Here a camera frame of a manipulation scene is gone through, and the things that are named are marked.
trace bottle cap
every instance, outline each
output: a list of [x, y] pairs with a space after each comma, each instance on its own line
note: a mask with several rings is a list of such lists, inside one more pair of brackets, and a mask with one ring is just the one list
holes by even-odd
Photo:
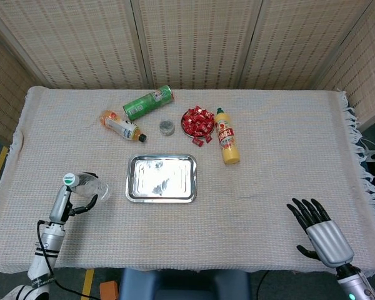
[[62, 178], [62, 181], [66, 186], [74, 187], [79, 184], [79, 176], [74, 173], [67, 173]]
[[175, 132], [175, 125], [172, 121], [165, 120], [160, 123], [160, 131], [165, 136], [170, 136]]
[[148, 137], [145, 134], [139, 136], [139, 140], [143, 143]]

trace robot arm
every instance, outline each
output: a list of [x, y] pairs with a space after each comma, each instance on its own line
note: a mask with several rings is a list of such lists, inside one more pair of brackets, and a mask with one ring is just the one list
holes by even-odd
[[315, 251], [309, 251], [302, 245], [297, 249], [308, 258], [317, 259], [329, 268], [336, 268], [337, 282], [350, 300], [375, 300], [375, 291], [365, 275], [350, 263], [354, 252], [341, 232], [339, 226], [331, 220], [323, 206], [311, 199], [293, 199], [298, 211], [293, 205], [289, 208], [304, 229]]
[[95, 195], [87, 206], [73, 209], [70, 202], [71, 189], [62, 186], [57, 194], [56, 201], [51, 209], [50, 222], [39, 221], [45, 225], [39, 241], [36, 243], [36, 250], [33, 262], [27, 273], [32, 286], [18, 286], [1, 300], [48, 300], [49, 283], [56, 281], [53, 269], [65, 237], [64, 225], [70, 216], [85, 213], [96, 204], [98, 196]]

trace floor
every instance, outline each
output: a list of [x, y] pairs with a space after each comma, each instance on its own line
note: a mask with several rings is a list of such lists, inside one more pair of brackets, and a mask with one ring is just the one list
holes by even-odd
[[[366, 138], [375, 141], [375, 126], [368, 129], [364, 135]], [[5, 153], [6, 148], [3, 148], [0, 144], [0, 175], [5, 163]], [[71, 268], [56, 269], [55, 272], [57, 280], [67, 288], [79, 292], [83, 291], [97, 298], [99, 298], [99, 285], [101, 282], [116, 281], [119, 284], [123, 273], [122, 269], [95, 269], [87, 271], [84, 269]], [[334, 275], [329, 273], [270, 271], [266, 274], [258, 290], [259, 283], [264, 274], [265, 271], [250, 274], [253, 300], [346, 299]], [[369, 281], [375, 289], [375, 276], [369, 279]], [[0, 299], [20, 284], [30, 284], [26, 272], [17, 274], [0, 273]], [[69, 294], [59, 289], [57, 286], [52, 285], [51, 299], [82, 300], [87, 298]]]

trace metal tray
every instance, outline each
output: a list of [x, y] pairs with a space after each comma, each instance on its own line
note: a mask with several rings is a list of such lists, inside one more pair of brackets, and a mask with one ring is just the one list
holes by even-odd
[[129, 160], [126, 197], [136, 203], [190, 203], [197, 194], [196, 169], [188, 154], [135, 155]]

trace yellow bottle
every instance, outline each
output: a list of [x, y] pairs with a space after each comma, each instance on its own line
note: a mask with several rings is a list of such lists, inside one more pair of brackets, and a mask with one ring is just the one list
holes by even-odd
[[123, 121], [113, 111], [103, 111], [100, 116], [100, 121], [105, 127], [112, 129], [125, 139], [141, 141], [142, 143], [146, 140], [146, 135], [141, 132], [136, 124], [131, 121]]
[[217, 129], [218, 141], [222, 149], [222, 158], [226, 164], [234, 164], [240, 161], [240, 154], [236, 147], [236, 140], [231, 126], [231, 118], [219, 108], [214, 118]]

